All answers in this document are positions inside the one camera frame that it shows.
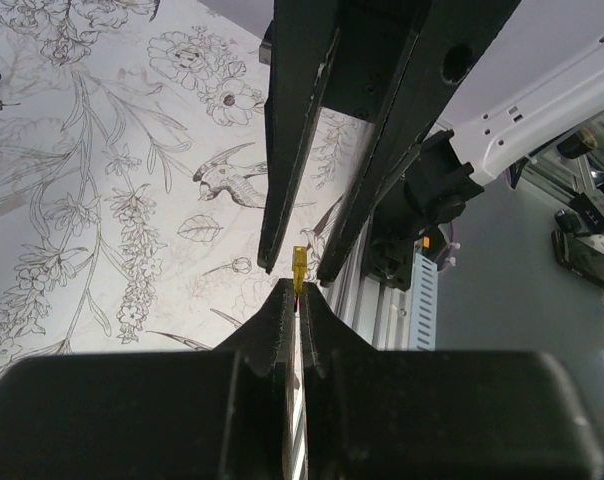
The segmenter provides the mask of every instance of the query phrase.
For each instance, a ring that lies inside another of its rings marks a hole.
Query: mounting hole
[[[368,83],[365,85],[364,87],[364,91],[366,93],[368,93],[369,95],[377,95],[378,94],[378,88],[373,85],[372,83]]]
[[[450,49],[442,62],[442,78],[457,85],[473,66],[473,51],[468,45],[456,45]]]
[[[359,118],[360,120],[366,120],[369,118],[369,112],[364,108],[358,108],[355,112],[353,112],[353,116],[355,118]]]

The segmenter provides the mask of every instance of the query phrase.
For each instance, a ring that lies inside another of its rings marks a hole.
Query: bird illustration
[[[200,182],[200,200],[209,201],[217,197],[222,190],[231,195],[238,205],[249,208],[264,208],[266,195],[257,192],[248,181],[256,175],[265,175],[266,162],[249,167],[228,163],[229,157],[253,143],[244,143],[230,148],[211,158],[193,175],[194,182]]]

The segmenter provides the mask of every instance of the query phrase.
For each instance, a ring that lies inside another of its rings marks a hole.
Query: floral wallpaper
[[[309,280],[361,125],[323,111],[280,260],[260,39],[197,2],[0,0],[0,375],[35,355],[207,350]]]

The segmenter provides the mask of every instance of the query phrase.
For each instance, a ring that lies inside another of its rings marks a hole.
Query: leaf drawing
[[[344,167],[352,161],[358,138],[357,120],[337,112],[323,110],[320,124],[318,132],[326,129],[326,134],[323,138],[316,134],[320,143],[311,148],[313,159],[320,163],[318,173],[311,176],[318,180],[317,189],[335,180],[338,166]]]
[[[189,148],[191,148],[192,143],[189,141],[178,143],[177,145],[165,145],[160,142],[154,142],[155,146],[161,150],[171,153],[181,153],[186,152]]]
[[[192,242],[208,243],[218,236],[222,228],[208,215],[195,215],[180,226],[178,235]]]
[[[68,153],[43,152],[32,148],[14,146],[0,146],[0,153],[4,155],[13,155],[17,158],[35,158],[36,160],[53,160],[56,158],[61,160],[69,155]]]
[[[122,255],[120,255],[116,250],[113,249],[108,243],[106,243],[102,238],[100,238],[100,251],[104,253],[104,256],[107,258],[109,263],[115,267],[115,269],[120,272],[120,274],[129,279],[129,275],[124,271],[124,259]]]
[[[231,62],[227,66],[229,77],[241,77],[246,73],[246,65],[242,61]]]
[[[240,328],[242,326],[242,322],[240,322],[239,320],[236,320],[231,315],[227,315],[226,313],[221,312],[219,310],[216,310],[215,308],[211,308],[210,310],[213,313],[215,313],[216,315],[219,315],[220,317],[222,317],[223,319],[225,319],[227,322],[229,322],[235,328]]]
[[[151,13],[151,18],[149,19],[149,22],[152,22],[153,20],[155,20],[155,17],[157,17],[158,10],[160,9],[160,0],[153,0],[153,4],[153,12]]]
[[[144,115],[147,115],[148,117],[151,117],[154,120],[157,120],[162,125],[174,128],[176,130],[186,130],[186,127],[184,125],[182,125],[177,120],[169,117],[165,113],[157,112],[155,110],[149,110],[148,108],[144,108],[144,107],[139,107],[139,106],[133,105],[132,103],[129,103],[129,102],[125,101],[125,100],[120,100],[120,102],[125,107],[127,107],[127,108],[129,108],[131,110],[135,110],[137,112],[143,113]]]
[[[171,166],[164,155],[160,155],[162,159],[162,170],[164,171],[164,190],[166,193],[171,193],[173,188],[173,175],[171,174]]]
[[[155,170],[155,162],[158,159],[158,152],[155,149],[155,145],[151,144],[151,148],[149,148],[149,156],[146,157],[146,169],[149,173],[153,173]]]
[[[98,307],[97,303],[95,303],[95,300],[93,300],[90,290],[87,291],[86,299],[89,302],[89,309],[93,313],[93,318],[95,318],[95,321],[98,322],[100,324],[100,326],[104,329],[104,333],[106,334],[106,336],[110,337],[111,336],[111,323],[109,322],[109,319],[106,317],[106,315],[104,314],[102,309],[100,307]]]
[[[126,130],[126,114],[125,114],[124,110],[122,109],[122,107],[119,104],[117,104],[115,102],[111,102],[111,105],[113,106],[113,109],[115,110],[116,115],[115,115],[115,125],[113,126],[113,131],[109,135],[109,138],[107,138],[107,140],[106,140],[106,144],[108,146],[113,145],[120,138],[122,138],[122,135],[124,135],[124,131]]]
[[[62,125],[62,131],[65,131],[66,129],[75,125],[80,120],[80,118],[82,118],[83,115],[83,109],[81,108],[82,89],[80,79],[76,73],[73,74],[73,79],[75,80],[73,82],[73,86],[75,87],[75,103],[73,105],[73,110],[71,110],[69,118],[67,118],[64,121],[64,124]]]
[[[148,331],[148,333],[155,333],[156,335],[163,335],[168,337],[176,342],[180,342],[182,345],[186,345],[189,348],[192,348],[196,352],[208,352],[211,350],[211,347],[204,345],[203,343],[196,342],[195,340],[191,340],[190,338],[181,337],[180,335],[174,335],[172,333],[164,333],[164,332],[153,332]]]
[[[44,195],[44,190],[49,186],[48,182],[41,183],[34,191],[33,196],[31,197],[31,205],[29,207],[29,216],[31,218],[31,223],[33,224],[33,228],[40,234],[41,237],[49,238],[51,232],[49,231],[49,226],[44,219],[44,215],[42,214],[42,195]]]

